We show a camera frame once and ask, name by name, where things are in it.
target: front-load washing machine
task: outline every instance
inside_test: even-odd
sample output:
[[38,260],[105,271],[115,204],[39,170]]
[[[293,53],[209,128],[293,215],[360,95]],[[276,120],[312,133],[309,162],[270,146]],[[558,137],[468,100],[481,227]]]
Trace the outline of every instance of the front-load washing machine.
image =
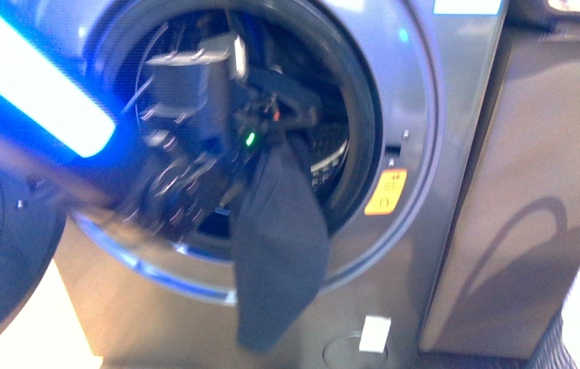
[[[242,37],[247,63],[291,77],[324,105],[310,141],[328,271],[278,344],[255,354],[235,343],[228,208],[175,244],[127,241],[110,224],[71,214],[55,261],[94,354],[107,364],[184,368],[410,367],[505,8],[494,0],[0,1],[0,13],[38,34],[66,70],[115,96],[132,114],[128,125],[141,117],[133,98],[147,83],[146,61],[225,32]],[[377,352],[361,351],[362,341]]]

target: yellow label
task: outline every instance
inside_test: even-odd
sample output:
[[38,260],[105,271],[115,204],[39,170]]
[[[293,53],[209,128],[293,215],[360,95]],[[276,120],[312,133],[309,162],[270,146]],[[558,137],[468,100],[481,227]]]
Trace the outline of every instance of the yellow label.
[[365,215],[391,214],[403,192],[408,171],[405,169],[388,169],[381,174],[378,186],[365,206]]

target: floor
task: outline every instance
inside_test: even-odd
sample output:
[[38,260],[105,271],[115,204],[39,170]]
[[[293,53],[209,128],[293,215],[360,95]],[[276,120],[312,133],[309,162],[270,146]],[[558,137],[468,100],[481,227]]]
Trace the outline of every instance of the floor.
[[[519,369],[524,361],[425,354],[418,369]],[[41,284],[0,336],[0,369],[168,369],[102,363],[86,341],[53,261]]]

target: black cloth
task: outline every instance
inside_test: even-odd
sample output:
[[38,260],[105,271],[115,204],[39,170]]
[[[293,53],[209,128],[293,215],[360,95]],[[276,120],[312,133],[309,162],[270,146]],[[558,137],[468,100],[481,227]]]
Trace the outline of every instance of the black cloth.
[[310,182],[306,140],[266,148],[236,200],[232,220],[238,342],[271,350],[317,295],[328,231]]

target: white tag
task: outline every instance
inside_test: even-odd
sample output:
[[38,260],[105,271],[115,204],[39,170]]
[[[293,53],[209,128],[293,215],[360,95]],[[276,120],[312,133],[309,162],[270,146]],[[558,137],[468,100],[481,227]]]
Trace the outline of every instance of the white tag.
[[502,0],[435,0],[433,13],[460,15],[497,15]]
[[390,324],[392,324],[392,319],[389,317],[367,315],[365,317],[365,325],[362,327],[362,335],[358,349],[360,351],[378,352],[380,354],[385,352],[385,343],[388,340]]

